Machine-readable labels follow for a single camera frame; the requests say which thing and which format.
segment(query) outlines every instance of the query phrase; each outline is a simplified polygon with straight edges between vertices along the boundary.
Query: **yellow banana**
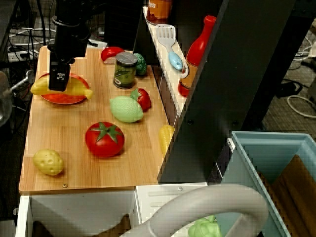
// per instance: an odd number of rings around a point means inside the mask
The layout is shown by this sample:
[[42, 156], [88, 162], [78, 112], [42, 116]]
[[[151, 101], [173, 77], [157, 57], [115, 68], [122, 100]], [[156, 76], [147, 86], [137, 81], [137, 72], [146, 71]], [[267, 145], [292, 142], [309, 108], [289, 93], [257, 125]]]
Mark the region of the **yellow banana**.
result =
[[159, 130], [159, 142], [160, 142], [160, 148], [163, 155], [167, 153], [174, 130], [175, 130], [174, 127], [170, 125], [164, 125]]
[[31, 88], [31, 93], [34, 95], [47, 95], [47, 94], [84, 95], [85, 97], [87, 97], [87, 99], [91, 99], [93, 95], [92, 90], [87, 89], [81, 81], [73, 77], [69, 77], [66, 90], [63, 92], [48, 89], [48, 83], [49, 83], [49, 75], [46, 75], [36, 80]]

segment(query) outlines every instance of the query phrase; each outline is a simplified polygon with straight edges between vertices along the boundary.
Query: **orange plate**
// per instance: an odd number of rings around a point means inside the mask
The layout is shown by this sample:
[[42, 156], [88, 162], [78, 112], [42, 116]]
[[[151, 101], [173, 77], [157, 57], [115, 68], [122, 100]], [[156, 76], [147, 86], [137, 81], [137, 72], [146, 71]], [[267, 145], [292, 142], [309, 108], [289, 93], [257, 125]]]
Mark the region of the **orange plate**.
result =
[[[69, 76], [81, 81], [85, 85], [85, 87], [87, 87], [89, 89], [88, 83], [83, 78], [79, 77], [76, 74], [72, 74], [72, 73], [70, 73]], [[76, 104], [76, 103], [79, 103], [79, 102], [85, 100], [85, 98], [86, 98], [84, 95], [65, 95], [65, 94], [48, 94], [48, 95], [42, 95], [41, 97], [43, 97], [45, 100], [47, 100], [51, 103], [59, 104], [59, 105]]]

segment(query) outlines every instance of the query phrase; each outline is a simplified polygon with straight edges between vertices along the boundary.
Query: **toy banana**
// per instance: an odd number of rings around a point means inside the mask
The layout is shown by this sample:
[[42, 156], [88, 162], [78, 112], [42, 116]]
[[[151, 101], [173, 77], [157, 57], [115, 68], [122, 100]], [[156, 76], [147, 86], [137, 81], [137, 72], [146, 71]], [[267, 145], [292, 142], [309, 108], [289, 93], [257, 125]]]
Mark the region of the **toy banana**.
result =
[[66, 95], [84, 95], [87, 99], [91, 99], [93, 91], [86, 88], [85, 85], [73, 78], [69, 77], [68, 84], [65, 91], [56, 91], [48, 89], [49, 75], [46, 75], [33, 84], [31, 93], [34, 95], [47, 95], [47, 94], [66, 94]]

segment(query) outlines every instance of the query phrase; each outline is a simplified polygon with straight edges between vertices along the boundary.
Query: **white drawer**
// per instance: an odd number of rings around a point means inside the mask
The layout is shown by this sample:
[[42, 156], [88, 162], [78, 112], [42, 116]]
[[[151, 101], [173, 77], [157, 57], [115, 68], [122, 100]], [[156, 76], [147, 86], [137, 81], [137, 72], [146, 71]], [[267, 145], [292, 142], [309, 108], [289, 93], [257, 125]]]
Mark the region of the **white drawer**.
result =
[[[163, 205], [177, 196], [205, 186], [207, 183], [137, 186], [136, 203], [139, 210], [139, 222], [144, 223], [150, 219]], [[194, 222], [184, 226], [173, 237], [189, 237], [188, 229], [193, 224]]]
[[125, 214], [139, 225], [135, 192], [22, 196], [15, 237], [32, 237], [41, 221], [54, 237], [84, 237], [117, 225]]
[[[96, 235], [117, 225], [125, 214], [129, 214], [134, 228], [178, 195], [206, 185], [150, 185], [138, 186], [136, 191], [21, 196], [15, 237], [32, 237], [34, 221], [40, 221], [54, 237]], [[187, 236], [187, 228], [174, 237]]]

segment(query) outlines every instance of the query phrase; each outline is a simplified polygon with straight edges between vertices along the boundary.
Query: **toy broccoli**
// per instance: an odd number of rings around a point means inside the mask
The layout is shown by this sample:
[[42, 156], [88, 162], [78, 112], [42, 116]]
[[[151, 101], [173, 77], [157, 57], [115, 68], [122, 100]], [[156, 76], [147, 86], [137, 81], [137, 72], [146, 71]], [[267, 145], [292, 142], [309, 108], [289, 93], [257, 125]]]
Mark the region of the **toy broccoli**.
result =
[[140, 55], [139, 53], [134, 53], [135, 56], [138, 58], [138, 62], [136, 65], [136, 74], [137, 75], [145, 75], [146, 71], [147, 71], [147, 64], [145, 62], [145, 59], [142, 55]]
[[209, 216], [208, 219], [195, 221], [189, 228], [189, 237], [222, 237], [219, 226], [214, 220], [215, 216]]

